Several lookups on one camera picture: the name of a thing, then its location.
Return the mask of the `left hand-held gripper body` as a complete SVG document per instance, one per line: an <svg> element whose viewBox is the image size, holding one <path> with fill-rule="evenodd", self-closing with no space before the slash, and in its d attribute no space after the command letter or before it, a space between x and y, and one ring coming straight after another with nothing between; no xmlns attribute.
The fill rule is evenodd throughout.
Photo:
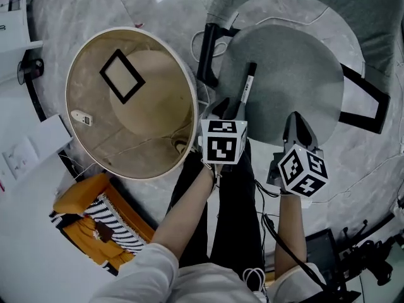
<svg viewBox="0 0 404 303"><path fill-rule="evenodd" d="M217 172L218 165L236 165L247 140L247 121L202 119L198 145L202 163Z"/></svg>

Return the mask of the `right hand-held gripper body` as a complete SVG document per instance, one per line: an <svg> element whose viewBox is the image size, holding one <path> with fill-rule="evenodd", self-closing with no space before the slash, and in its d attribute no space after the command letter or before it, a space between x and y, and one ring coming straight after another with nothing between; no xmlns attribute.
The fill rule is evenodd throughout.
<svg viewBox="0 0 404 303"><path fill-rule="evenodd" d="M305 146L284 140L283 151L273 156L266 183L282 193L309 198L329 183L324 154L316 142Z"/></svg>

